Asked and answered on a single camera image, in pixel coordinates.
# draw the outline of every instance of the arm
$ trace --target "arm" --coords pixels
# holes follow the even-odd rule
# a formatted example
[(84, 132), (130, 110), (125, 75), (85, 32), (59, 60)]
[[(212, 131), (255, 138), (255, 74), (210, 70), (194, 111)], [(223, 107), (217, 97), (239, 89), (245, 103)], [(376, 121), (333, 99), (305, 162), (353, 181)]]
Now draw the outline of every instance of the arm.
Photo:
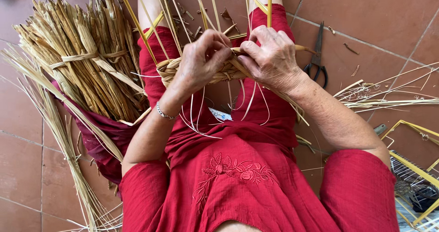
[[(223, 43), (229, 45), (230, 40), (222, 33), (207, 30), (199, 40), (184, 47), (179, 70), (158, 102), (163, 114), (177, 116), (183, 103), (211, 80), (231, 53)], [(137, 163), (161, 158), (174, 122), (152, 109), (128, 146), (122, 175)]]
[(257, 27), (241, 50), (251, 57), (238, 60), (253, 78), (287, 94), (318, 124), (325, 139), (337, 149), (360, 149), (377, 156), (387, 166), (387, 147), (359, 115), (328, 94), (296, 64), (293, 41), (283, 32)]

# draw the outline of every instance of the leg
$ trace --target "leg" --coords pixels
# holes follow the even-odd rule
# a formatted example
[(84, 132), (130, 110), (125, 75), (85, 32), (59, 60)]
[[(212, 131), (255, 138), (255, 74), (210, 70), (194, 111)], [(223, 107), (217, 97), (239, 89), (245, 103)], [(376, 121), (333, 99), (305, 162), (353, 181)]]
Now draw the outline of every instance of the leg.
[[(294, 41), (293, 34), (287, 23), (285, 9), (282, 6), (282, 0), (272, 0), (272, 2), (272, 27), (276, 31), (284, 31)], [(256, 28), (260, 25), (266, 25), (266, 14), (255, 5), (253, 0), (250, 0), (249, 4), (249, 9), (254, 9), (249, 14), (250, 26)], [(292, 128), (294, 127), (296, 113), (291, 105), (270, 90), (263, 89), (262, 85), (260, 85), (260, 88), (261, 89), (259, 89), (258, 84), (255, 84), (250, 78), (244, 80), (245, 97), (243, 90), (241, 90), (235, 104), (235, 107), (240, 108), (232, 112), (233, 120), (242, 120), (246, 114), (250, 100), (252, 100), (244, 121), (282, 129), (285, 131), (285, 134), (282, 135), (283, 138), (295, 138)]]
[[(143, 0), (145, 3), (145, 7), (151, 17), (151, 20), (155, 20), (156, 17), (160, 14), (161, 6), (159, 4), (159, 0)], [(139, 2), (139, 21), (141, 27), (150, 27), (150, 23), (148, 18), (146, 17), (145, 11), (143, 7), (141, 6), (141, 3)], [(160, 40), (162, 41), (163, 46), (165, 47), (166, 53), (170, 59), (176, 59), (180, 57), (179, 52), (177, 50), (177, 46), (172, 38), (171, 31), (168, 28), (166, 20), (162, 20), (162, 22), (156, 27), (158, 36)], [(137, 42), (139, 46), (141, 47), (140, 51), (140, 70), (141, 75), (149, 76), (149, 77), (142, 77), (145, 81), (145, 91), (148, 94), (148, 100), (150, 102), (150, 105), (154, 107), (157, 103), (157, 101), (160, 99), (162, 94), (165, 92), (166, 88), (162, 83), (162, 80), (157, 73), (156, 65), (146, 48), (145, 43), (140, 38)], [(151, 37), (148, 39), (148, 43), (151, 47), (152, 53), (154, 57), (156, 58), (156, 61), (160, 63), (161, 61), (166, 60), (166, 55), (163, 52), (159, 41), (157, 40), (156, 35), (153, 33)], [(198, 135), (194, 130), (189, 128), (186, 123), (191, 125), (190, 118), (191, 118), (191, 104), (192, 104), (192, 122), (194, 123), (194, 127), (196, 128), (196, 124), (198, 123), (198, 129), (200, 132), (207, 132), (210, 128), (213, 126), (210, 126), (208, 124), (213, 124), (217, 122), (215, 117), (212, 115), (212, 113), (209, 111), (209, 108), (205, 105), (205, 103), (201, 104), (203, 96), (201, 93), (195, 93), (193, 95), (193, 100), (189, 99), (186, 101), (186, 103), (183, 105), (182, 112), (176, 120), (176, 123), (173, 128), (173, 132), (171, 134), (171, 137), (169, 138), (167, 151), (169, 152), (172, 148), (172, 142), (173, 139), (179, 138), (181, 140), (181, 137), (190, 138), (193, 135)]]

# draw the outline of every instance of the tile floor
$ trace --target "tile floor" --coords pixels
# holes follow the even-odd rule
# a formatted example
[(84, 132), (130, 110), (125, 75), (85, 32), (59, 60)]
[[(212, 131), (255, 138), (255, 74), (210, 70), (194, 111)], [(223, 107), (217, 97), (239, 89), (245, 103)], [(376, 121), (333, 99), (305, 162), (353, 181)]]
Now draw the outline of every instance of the tile floor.
[[(84, 5), (88, 0), (67, 0), (71, 4)], [(132, 1), (134, 9), (136, 0)], [(201, 17), (195, 0), (176, 0), (186, 10), (192, 12), (194, 21), (188, 26), (195, 32), (201, 26)], [(214, 18), (210, 0), (203, 0), (211, 18)], [(439, 61), (439, 1), (438, 0), (283, 0), (288, 22), (297, 44), (313, 47), (318, 25), (325, 21), (336, 34), (327, 28), (323, 35), (322, 64), (329, 74), (327, 91), (335, 94), (340, 87), (363, 79), (367, 83), (381, 81), (403, 71), (412, 70)], [(238, 23), (241, 32), (247, 25), (245, 0), (216, 0), (217, 8), (228, 8), (229, 14)], [(18, 35), (11, 24), (23, 23), (32, 13), (31, 0), (0, 0), (0, 49), (6, 43), (18, 44)], [(220, 18), (224, 30), (231, 22)], [(345, 48), (347, 43), (360, 52), (356, 55)], [(310, 61), (310, 54), (297, 54), (300, 67)], [(351, 74), (360, 65), (355, 77)], [(389, 80), (388, 88), (397, 87), (425, 73), (427, 69), (412, 72), (413, 75)], [(0, 75), (8, 80), (16, 80), (19, 75), (3, 61), (0, 63)], [(413, 86), (421, 87), (427, 77), (418, 80)], [(239, 85), (232, 83), (233, 94)], [(228, 95), (224, 83), (209, 87), (207, 95), (213, 100), (213, 106), (221, 109), (227, 104)], [(433, 73), (420, 92), (434, 97), (439, 96), (439, 74)], [(413, 95), (392, 94), (392, 99), (408, 100)], [(62, 231), (76, 229), (77, 225), (67, 221), (84, 223), (80, 215), (78, 199), (67, 164), (41, 116), (25, 94), (4, 79), (0, 79), (0, 224), (5, 231)], [(425, 128), (439, 132), (438, 107), (412, 106), (402, 110), (377, 110), (360, 113), (371, 126), (385, 123), (391, 127), (404, 119)], [(296, 133), (311, 141), (317, 147), (332, 151), (323, 139), (316, 124), (310, 119), (311, 126), (301, 123), (295, 127)], [(78, 129), (74, 127), (74, 137)], [(427, 167), (439, 157), (435, 145), (418, 140), (415, 133), (407, 128), (398, 128), (392, 133), (395, 144), (392, 148), (409, 157), (417, 164)], [(96, 166), (90, 166), (90, 157), (84, 149), (80, 165), (86, 179), (92, 185), (100, 201), (109, 209), (117, 206), (120, 200), (108, 190), (107, 181), (97, 175)], [(321, 159), (325, 155), (313, 154), (308, 148), (295, 149), (299, 167), (304, 171), (313, 190), (318, 193), (322, 180)]]

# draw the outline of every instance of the red blouse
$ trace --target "red blouse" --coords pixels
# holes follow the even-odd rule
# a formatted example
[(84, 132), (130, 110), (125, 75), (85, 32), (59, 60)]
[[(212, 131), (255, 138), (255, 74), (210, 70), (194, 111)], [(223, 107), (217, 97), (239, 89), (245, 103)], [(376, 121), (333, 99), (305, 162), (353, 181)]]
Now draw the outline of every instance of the red blouse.
[[(220, 140), (197, 140), (179, 149), (170, 169), (150, 161), (125, 174), (124, 232), (214, 231), (227, 220), (261, 231), (399, 231), (395, 179), (368, 152), (334, 153), (319, 200), (292, 152), (254, 124), (228, 127)], [(184, 154), (189, 150), (196, 153)]]

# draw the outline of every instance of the scissor blade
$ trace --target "scissor blade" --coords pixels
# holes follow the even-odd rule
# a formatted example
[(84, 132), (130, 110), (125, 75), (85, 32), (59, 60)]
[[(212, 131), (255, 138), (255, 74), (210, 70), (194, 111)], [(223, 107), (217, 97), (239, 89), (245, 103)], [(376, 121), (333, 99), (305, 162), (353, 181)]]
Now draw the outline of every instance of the scissor blade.
[(323, 27), (324, 27), (324, 21), (320, 24), (319, 34), (317, 35), (316, 47), (314, 48), (314, 51), (317, 54), (313, 54), (313, 57), (311, 58), (311, 63), (317, 66), (320, 66), (320, 60), (321, 60)]

